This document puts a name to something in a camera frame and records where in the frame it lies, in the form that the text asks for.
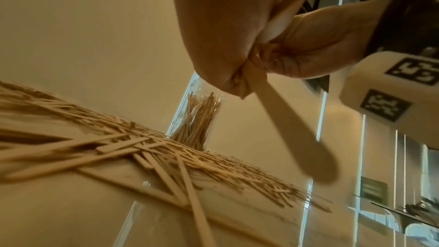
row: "white device with markers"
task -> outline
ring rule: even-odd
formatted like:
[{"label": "white device with markers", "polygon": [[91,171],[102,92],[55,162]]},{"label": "white device with markers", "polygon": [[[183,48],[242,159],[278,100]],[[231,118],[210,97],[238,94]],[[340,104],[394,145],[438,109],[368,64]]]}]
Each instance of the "white device with markers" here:
[{"label": "white device with markers", "polygon": [[355,65],[340,99],[346,106],[439,148],[439,60],[391,51]]}]

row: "wooden coffee stirrer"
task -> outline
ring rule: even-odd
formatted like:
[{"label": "wooden coffee stirrer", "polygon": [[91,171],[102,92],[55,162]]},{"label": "wooden coffee stirrer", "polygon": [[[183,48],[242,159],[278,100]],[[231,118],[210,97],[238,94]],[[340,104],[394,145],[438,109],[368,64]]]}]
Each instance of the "wooden coffee stirrer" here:
[{"label": "wooden coffee stirrer", "polygon": [[[274,17],[268,22],[257,38],[257,42],[266,42],[278,36],[291,22],[303,0],[283,0],[274,8]],[[248,92],[248,87],[255,92],[264,106],[276,129],[280,133],[301,170],[317,183],[332,183],[339,174],[336,158],[296,114],[279,93],[267,82],[263,70],[247,59],[241,67],[239,82],[241,97]]]}]

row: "plastic bag of wooden sticks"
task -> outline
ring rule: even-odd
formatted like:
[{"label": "plastic bag of wooden sticks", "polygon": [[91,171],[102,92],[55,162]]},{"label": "plastic bag of wooden sticks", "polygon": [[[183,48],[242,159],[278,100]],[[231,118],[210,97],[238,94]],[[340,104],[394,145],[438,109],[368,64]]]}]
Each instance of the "plastic bag of wooden sticks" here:
[{"label": "plastic bag of wooden sticks", "polygon": [[170,138],[196,150],[204,150],[215,119],[224,103],[222,91],[201,78],[192,82]]}]

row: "qr code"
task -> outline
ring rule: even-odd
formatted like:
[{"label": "qr code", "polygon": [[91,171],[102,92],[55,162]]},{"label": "qr code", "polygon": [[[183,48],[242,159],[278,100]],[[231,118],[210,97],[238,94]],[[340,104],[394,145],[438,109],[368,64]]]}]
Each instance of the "qr code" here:
[{"label": "qr code", "polygon": [[439,64],[425,60],[405,58],[385,73],[433,86],[439,81]]},{"label": "qr code", "polygon": [[396,122],[411,105],[408,101],[370,89],[361,103],[361,108]]}]

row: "black wristband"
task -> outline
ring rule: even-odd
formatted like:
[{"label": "black wristband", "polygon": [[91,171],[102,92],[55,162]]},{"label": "black wristband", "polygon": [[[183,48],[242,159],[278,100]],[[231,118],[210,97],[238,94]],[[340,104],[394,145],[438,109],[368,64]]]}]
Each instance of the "black wristband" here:
[{"label": "black wristband", "polygon": [[438,0],[392,0],[364,56],[385,50],[419,55],[427,47],[439,48]]}]

